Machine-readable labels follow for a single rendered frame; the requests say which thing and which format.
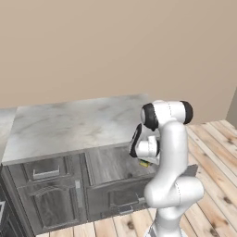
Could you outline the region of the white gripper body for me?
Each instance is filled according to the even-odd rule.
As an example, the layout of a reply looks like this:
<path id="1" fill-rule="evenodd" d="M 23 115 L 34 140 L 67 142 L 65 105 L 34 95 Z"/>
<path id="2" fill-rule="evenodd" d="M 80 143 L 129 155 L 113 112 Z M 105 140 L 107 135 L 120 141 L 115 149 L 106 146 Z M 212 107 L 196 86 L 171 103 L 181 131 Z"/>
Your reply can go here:
<path id="1" fill-rule="evenodd" d="M 147 166 L 152 166 L 153 164 L 159 165 L 160 155 L 157 156 L 141 156 L 140 160 Z"/>

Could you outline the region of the grey cabinet door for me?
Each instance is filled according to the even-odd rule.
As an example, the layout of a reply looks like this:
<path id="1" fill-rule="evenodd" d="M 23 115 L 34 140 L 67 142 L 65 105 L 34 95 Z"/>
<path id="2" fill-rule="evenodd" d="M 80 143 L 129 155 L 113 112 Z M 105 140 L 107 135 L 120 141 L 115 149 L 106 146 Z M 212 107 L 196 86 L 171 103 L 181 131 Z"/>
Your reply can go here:
<path id="1" fill-rule="evenodd" d="M 28 194 L 43 229 L 84 221 L 84 207 L 78 208 L 75 179 L 35 184 Z"/>

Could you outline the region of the open grey drawer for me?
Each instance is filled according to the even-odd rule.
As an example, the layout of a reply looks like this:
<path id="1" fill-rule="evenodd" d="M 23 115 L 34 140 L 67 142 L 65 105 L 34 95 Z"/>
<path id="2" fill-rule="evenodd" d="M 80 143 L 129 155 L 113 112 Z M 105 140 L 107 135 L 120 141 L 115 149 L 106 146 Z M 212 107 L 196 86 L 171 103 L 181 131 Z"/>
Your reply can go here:
<path id="1" fill-rule="evenodd" d="M 118 206 L 131 195 L 143 196 L 157 165 L 145 168 L 129 156 L 126 146 L 98 147 L 85 153 L 88 172 L 88 218 L 97 221 L 119 215 Z"/>

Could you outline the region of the small grey drawer front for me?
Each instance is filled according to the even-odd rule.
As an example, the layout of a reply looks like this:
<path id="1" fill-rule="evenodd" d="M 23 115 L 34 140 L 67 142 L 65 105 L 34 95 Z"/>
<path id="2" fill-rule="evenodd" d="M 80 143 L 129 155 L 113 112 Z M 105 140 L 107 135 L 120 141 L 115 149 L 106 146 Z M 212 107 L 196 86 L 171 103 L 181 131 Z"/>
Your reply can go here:
<path id="1" fill-rule="evenodd" d="M 60 174 L 54 178 L 63 177 L 70 174 L 67 161 L 63 156 L 58 157 L 58 158 L 49 158 L 49 159 L 25 163 L 23 167 L 24 167 L 27 181 L 35 181 L 32 178 L 32 172 L 34 170 L 36 170 L 37 172 L 45 172 L 49 170 L 55 170 L 57 169 L 57 167 L 60 167 Z M 38 181 L 45 181 L 45 180 L 50 180 L 54 178 L 38 180 Z"/>

